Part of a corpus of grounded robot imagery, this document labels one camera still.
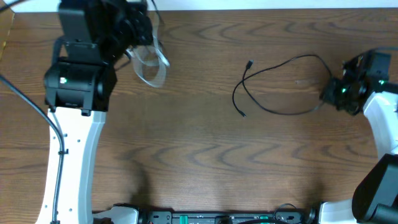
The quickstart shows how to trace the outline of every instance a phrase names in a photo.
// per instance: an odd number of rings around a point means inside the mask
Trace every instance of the white backdrop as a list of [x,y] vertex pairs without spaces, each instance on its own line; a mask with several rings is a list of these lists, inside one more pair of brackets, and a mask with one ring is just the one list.
[[[55,12],[59,2],[59,0],[30,0],[12,9],[14,12]],[[398,7],[398,0],[155,0],[155,2],[159,10]]]

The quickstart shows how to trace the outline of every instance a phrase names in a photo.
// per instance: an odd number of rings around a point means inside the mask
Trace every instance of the wood grain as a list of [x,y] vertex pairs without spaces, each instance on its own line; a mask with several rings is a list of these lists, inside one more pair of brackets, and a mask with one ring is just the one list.
[[[174,210],[273,210],[352,197],[377,162],[364,116],[331,106],[303,116],[261,111],[239,89],[251,71],[316,53],[339,76],[342,60],[397,45],[396,9],[162,12],[171,69],[163,88],[131,67],[118,72],[99,141],[93,209],[116,202]],[[56,14],[17,14],[0,63],[45,109],[43,75],[62,34]],[[391,80],[398,80],[394,55]],[[298,111],[318,101],[326,71],[303,58],[253,78],[248,88],[269,108]],[[49,128],[0,86],[0,223],[32,223],[44,193]]]

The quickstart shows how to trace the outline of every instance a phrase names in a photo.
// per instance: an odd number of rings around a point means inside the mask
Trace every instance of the white wall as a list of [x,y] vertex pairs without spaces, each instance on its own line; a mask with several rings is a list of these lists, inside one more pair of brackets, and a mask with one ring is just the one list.
[[[59,2],[59,0],[30,0],[12,9],[14,12],[55,12]],[[398,7],[398,0],[155,0],[155,2],[159,10]]]

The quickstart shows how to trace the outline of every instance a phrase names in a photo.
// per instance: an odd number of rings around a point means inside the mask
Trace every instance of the wooden table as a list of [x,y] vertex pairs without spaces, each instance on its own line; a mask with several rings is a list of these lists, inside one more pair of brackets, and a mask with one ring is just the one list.
[[[352,197],[377,162],[368,121],[331,106],[302,116],[260,110],[239,89],[251,71],[316,53],[336,76],[341,61],[398,44],[396,9],[162,12],[171,62],[163,88],[118,72],[99,141],[93,209],[117,202],[174,210],[273,210]],[[0,71],[43,109],[43,76],[62,34],[56,14],[17,14]],[[398,58],[391,79],[398,80]],[[326,71],[313,58],[247,81],[271,109],[317,103]],[[0,223],[35,222],[42,203],[49,127],[0,86]]]

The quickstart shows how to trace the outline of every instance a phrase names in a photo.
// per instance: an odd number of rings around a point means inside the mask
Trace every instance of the wooden tabletop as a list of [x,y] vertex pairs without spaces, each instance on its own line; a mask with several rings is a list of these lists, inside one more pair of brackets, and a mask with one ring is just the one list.
[[[370,125],[332,106],[302,116],[258,108],[240,88],[251,71],[301,54],[341,62],[398,44],[396,9],[162,12],[171,68],[163,88],[130,66],[118,72],[96,156],[93,209],[118,202],[174,210],[273,210],[351,198],[377,162]],[[62,35],[56,14],[16,14],[0,72],[43,109],[44,73]],[[398,80],[393,57],[391,79]],[[314,58],[247,81],[279,111],[318,103],[326,70]],[[49,126],[0,85],[0,223],[35,222],[49,156]]]

